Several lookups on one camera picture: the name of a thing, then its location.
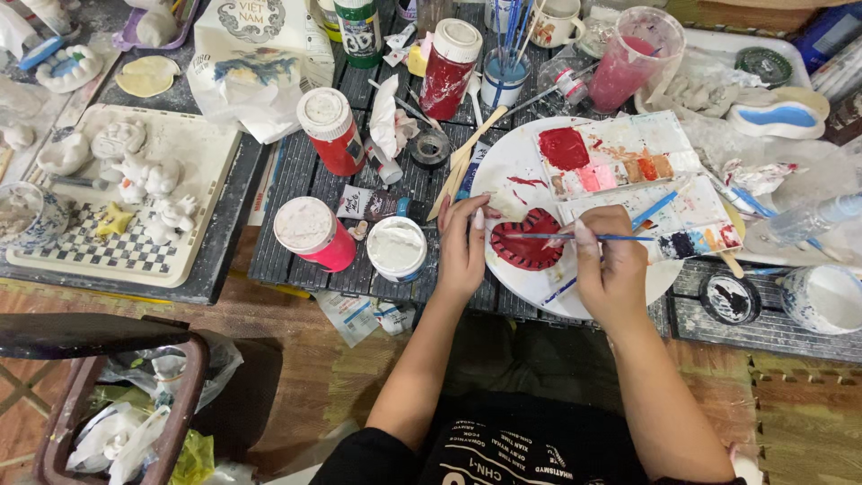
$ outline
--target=woman's right hand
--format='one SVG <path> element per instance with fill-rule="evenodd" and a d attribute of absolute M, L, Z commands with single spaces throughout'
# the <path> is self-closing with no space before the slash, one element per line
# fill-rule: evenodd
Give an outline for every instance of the woman's right hand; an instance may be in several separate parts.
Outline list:
<path fill-rule="evenodd" d="M 614 338 L 647 316 L 647 248 L 637 241 L 602 241 L 595 234 L 632 236 L 632 221 L 621 205 L 596 207 L 572 225 L 578 246 L 577 289 L 590 315 Z"/>

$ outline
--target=woman's left hand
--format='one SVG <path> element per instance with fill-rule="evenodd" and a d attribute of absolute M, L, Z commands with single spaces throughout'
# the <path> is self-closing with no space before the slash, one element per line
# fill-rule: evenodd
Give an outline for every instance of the woman's left hand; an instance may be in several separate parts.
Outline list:
<path fill-rule="evenodd" d="M 488 204 L 489 200 L 490 195 L 480 195 L 465 198 L 450 206 L 450 198 L 447 195 L 437 216 L 437 228 L 441 234 L 440 267 L 434 292 L 444 293 L 448 298 L 464 305 L 484 278 L 483 205 Z"/>

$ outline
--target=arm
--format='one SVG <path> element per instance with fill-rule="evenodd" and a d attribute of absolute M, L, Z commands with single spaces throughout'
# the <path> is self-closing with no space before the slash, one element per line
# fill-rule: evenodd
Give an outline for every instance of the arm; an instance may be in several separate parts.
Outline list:
<path fill-rule="evenodd" d="M 585 212 L 574 226 L 578 291 L 611 342 L 626 421 L 647 475 L 693 482 L 734 479 L 727 452 L 667 355 L 647 316 L 647 250 L 635 241 L 607 241 L 595 234 L 630 236 L 620 205 Z"/>
<path fill-rule="evenodd" d="M 386 431 L 411 450 L 418 450 L 428 433 L 455 326 L 467 301 L 484 276 L 484 215 L 488 196 L 462 200 L 440 208 L 440 272 L 425 312 L 386 380 L 365 426 Z M 470 244 L 467 245 L 467 225 Z"/>

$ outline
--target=red heart-shaped plaster piece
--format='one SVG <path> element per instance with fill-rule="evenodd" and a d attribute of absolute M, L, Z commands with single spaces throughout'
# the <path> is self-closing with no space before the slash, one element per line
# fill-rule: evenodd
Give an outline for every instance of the red heart-shaped plaster piece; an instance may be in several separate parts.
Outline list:
<path fill-rule="evenodd" d="M 527 271 L 541 271 L 557 264 L 563 248 L 542 248 L 547 239 L 506 237 L 509 234 L 552 234 L 559 230 L 557 219 L 536 207 L 520 223 L 500 223 L 490 233 L 490 246 L 508 264 Z"/>

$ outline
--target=yellow plastic bag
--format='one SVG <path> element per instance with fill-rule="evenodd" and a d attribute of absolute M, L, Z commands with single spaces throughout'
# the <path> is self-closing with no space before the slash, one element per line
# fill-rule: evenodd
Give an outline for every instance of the yellow plastic bag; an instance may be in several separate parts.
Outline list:
<path fill-rule="evenodd" d="M 168 485 L 198 485 L 209 478 L 215 469 L 213 437 L 189 430 Z"/>

